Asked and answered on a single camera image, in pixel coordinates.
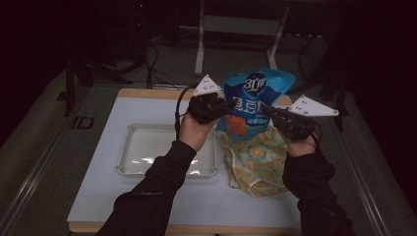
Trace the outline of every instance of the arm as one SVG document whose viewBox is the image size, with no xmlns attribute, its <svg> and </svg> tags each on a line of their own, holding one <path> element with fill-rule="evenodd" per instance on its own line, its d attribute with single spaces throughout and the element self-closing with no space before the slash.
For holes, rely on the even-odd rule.
<svg viewBox="0 0 417 236">
<path fill-rule="evenodd" d="M 155 159 L 145 179 L 132 192 L 119 196 L 113 212 L 96 235 L 164 235 L 176 191 L 183 185 L 191 161 L 216 122 L 200 125 L 185 115 L 179 141 L 172 143 L 167 155 Z"/>
<path fill-rule="evenodd" d="M 298 199 L 303 235 L 355 235 L 352 223 L 328 185 L 334 166 L 316 150 L 310 137 L 292 142 L 284 138 L 288 154 L 282 179 Z"/>
</svg>

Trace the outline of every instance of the transparent tray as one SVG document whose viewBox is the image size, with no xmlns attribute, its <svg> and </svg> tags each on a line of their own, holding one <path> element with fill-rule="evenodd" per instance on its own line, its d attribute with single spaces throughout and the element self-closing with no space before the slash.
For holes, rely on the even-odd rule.
<svg viewBox="0 0 417 236">
<path fill-rule="evenodd" d="M 117 171 L 127 177 L 144 177 L 157 156 L 166 155 L 175 140 L 173 125 L 133 124 L 123 147 Z M 187 177 L 209 178 L 217 172 L 215 132 L 208 133 L 203 147 L 197 152 Z"/>
</svg>

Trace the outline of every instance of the white table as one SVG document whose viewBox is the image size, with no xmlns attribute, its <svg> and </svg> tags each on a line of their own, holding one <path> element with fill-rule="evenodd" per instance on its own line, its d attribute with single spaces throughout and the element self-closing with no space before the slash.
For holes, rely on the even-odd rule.
<svg viewBox="0 0 417 236">
<path fill-rule="evenodd" d="M 178 95 L 177 90 L 120 90 L 68 216 L 71 231 L 98 231 L 110 215 L 116 198 L 141 181 L 116 171 L 127 127 L 134 123 L 173 124 Z M 278 104 L 290 102 L 284 96 Z M 181 112 L 187 106 L 188 101 L 183 101 Z M 255 199 L 230 188 L 222 157 L 219 147 L 215 176 L 186 179 L 175 198 L 167 233 L 299 232 L 298 200 L 292 194 L 279 199 Z"/>
<path fill-rule="evenodd" d="M 201 75 L 205 58 L 205 31 L 221 31 L 273 36 L 274 42 L 267 50 L 269 67 L 276 70 L 275 52 L 282 36 L 289 7 L 284 7 L 279 20 L 246 19 L 235 17 L 214 16 L 205 14 L 205 0 L 200 0 L 199 48 L 195 74 Z"/>
</svg>

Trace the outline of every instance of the white tabletop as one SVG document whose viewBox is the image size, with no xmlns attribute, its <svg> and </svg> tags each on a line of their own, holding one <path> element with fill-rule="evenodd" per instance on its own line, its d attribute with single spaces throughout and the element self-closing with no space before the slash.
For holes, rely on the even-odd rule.
<svg viewBox="0 0 417 236">
<path fill-rule="evenodd" d="M 141 178 L 122 176 L 116 170 L 127 127 L 135 123 L 173 124 L 175 106 L 176 100 L 172 99 L 117 97 L 68 216 L 70 228 L 83 223 L 103 223 L 116 198 L 141 181 Z M 180 113 L 187 106 L 188 101 L 183 101 Z M 186 179 L 175 198 L 170 226 L 300 227 L 298 200 L 292 194 L 279 199 L 256 199 L 230 188 L 223 151 L 220 146 L 216 151 L 217 174 L 208 179 Z"/>
</svg>

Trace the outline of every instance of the table leg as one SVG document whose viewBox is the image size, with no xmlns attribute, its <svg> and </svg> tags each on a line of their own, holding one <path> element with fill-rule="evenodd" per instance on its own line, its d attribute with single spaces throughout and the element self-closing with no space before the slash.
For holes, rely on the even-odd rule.
<svg viewBox="0 0 417 236">
<path fill-rule="evenodd" d="M 284 30 L 288 12 L 289 12 L 289 7 L 285 7 L 284 11 L 282 12 L 282 18 L 279 21 L 279 26 L 276 29 L 275 41 L 273 43 L 273 46 L 271 49 L 267 50 L 269 67 L 274 70 L 277 69 L 276 62 L 275 62 L 275 52 L 276 52 L 276 49 L 278 48 L 279 41 L 281 40 L 281 37 L 282 37 L 282 31 Z"/>
<path fill-rule="evenodd" d="M 200 76 L 203 72 L 203 63 L 205 60 L 205 43 L 204 43 L 204 34 L 205 34 L 205 1 L 200 1 L 200 25 L 199 25 L 199 48 L 197 50 L 197 60 L 196 60 L 196 76 Z"/>
</svg>

